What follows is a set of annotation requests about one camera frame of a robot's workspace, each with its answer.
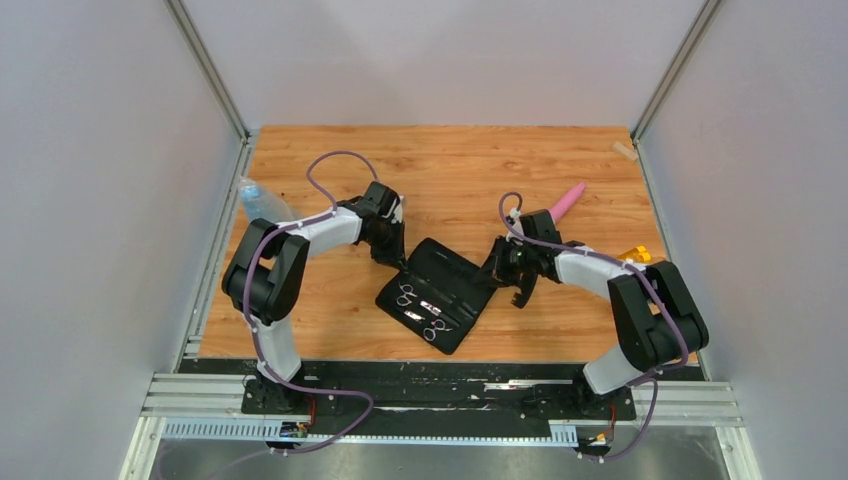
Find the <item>black zippered tool case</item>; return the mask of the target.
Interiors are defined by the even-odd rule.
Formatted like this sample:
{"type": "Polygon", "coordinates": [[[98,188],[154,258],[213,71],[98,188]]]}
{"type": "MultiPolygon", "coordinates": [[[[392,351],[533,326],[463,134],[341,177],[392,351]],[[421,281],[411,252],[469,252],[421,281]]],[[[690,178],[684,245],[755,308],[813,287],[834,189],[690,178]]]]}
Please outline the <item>black zippered tool case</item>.
{"type": "Polygon", "coordinates": [[[458,299],[448,293],[443,281],[447,279],[445,271],[433,260],[435,255],[443,255],[454,262],[464,264],[464,268],[474,275],[479,266],[472,263],[457,252],[433,238],[422,240],[408,258],[408,270],[396,274],[376,296],[375,304],[384,313],[409,329],[416,336],[445,355],[452,355],[459,348],[466,336],[476,325],[478,319],[494,295],[495,287],[477,286],[478,305],[481,311],[474,314],[460,304],[458,299]],[[398,285],[411,284],[418,299],[408,307],[399,307],[396,298],[399,294],[398,285]],[[422,336],[425,323],[432,316],[420,306],[421,301],[427,301],[439,307],[443,316],[454,325],[450,332],[439,332],[433,342],[426,341],[422,336]]]}

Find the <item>silver scissors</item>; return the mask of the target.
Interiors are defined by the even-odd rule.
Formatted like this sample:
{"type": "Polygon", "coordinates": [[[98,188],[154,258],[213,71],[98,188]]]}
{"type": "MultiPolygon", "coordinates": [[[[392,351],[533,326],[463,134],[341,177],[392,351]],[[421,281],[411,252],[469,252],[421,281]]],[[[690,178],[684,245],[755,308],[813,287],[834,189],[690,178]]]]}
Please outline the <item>silver scissors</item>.
{"type": "Polygon", "coordinates": [[[422,330],[422,336],[426,341],[433,342],[439,332],[450,332],[454,329],[454,325],[449,322],[447,317],[443,316],[439,307],[427,301],[421,301],[420,306],[432,316],[422,330]]]}
{"type": "Polygon", "coordinates": [[[408,283],[398,285],[399,294],[396,298],[396,304],[399,307],[408,307],[415,303],[418,295],[415,293],[414,287],[408,283]]]}

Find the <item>black handled comb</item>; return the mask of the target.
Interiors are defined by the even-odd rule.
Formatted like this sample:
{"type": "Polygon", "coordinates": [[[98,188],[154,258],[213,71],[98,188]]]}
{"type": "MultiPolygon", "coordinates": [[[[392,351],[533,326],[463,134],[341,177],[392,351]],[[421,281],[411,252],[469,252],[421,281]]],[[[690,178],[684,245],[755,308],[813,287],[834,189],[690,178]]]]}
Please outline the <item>black handled comb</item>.
{"type": "Polygon", "coordinates": [[[525,308],[532,297],[534,289],[535,287],[533,285],[521,286],[519,290],[513,295],[512,304],[519,309],[525,308]]]}

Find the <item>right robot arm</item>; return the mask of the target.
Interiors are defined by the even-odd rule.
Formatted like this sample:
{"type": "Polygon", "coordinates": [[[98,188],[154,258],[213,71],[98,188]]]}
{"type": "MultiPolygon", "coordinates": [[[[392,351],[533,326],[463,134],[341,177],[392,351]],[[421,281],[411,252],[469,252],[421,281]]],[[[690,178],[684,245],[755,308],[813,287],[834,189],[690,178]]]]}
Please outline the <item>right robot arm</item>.
{"type": "Polygon", "coordinates": [[[611,392],[663,367],[680,367],[709,343],[703,317],[678,267],[670,261],[644,264],[599,253],[580,242],[563,242],[548,209],[512,211],[505,236],[495,239],[475,276],[492,287],[516,287],[512,303],[523,308],[538,278],[582,288],[609,301],[617,344],[587,363],[571,390],[571,403],[596,417],[611,392]]]}

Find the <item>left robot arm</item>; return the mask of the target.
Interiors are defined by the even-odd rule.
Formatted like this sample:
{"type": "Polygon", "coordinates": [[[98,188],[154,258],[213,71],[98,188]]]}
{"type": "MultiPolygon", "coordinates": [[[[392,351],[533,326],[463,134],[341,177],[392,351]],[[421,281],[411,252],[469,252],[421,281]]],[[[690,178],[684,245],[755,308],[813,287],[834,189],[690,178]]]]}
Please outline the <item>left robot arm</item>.
{"type": "Polygon", "coordinates": [[[258,355],[258,376],[271,383],[268,400],[283,413],[298,411],[306,394],[331,395],[296,379],[302,370],[291,314],[307,262],[332,249],[365,243],[372,260],[406,266],[404,197],[373,181],[364,194],[302,219],[251,221],[222,279],[222,290],[241,311],[258,355]]]}

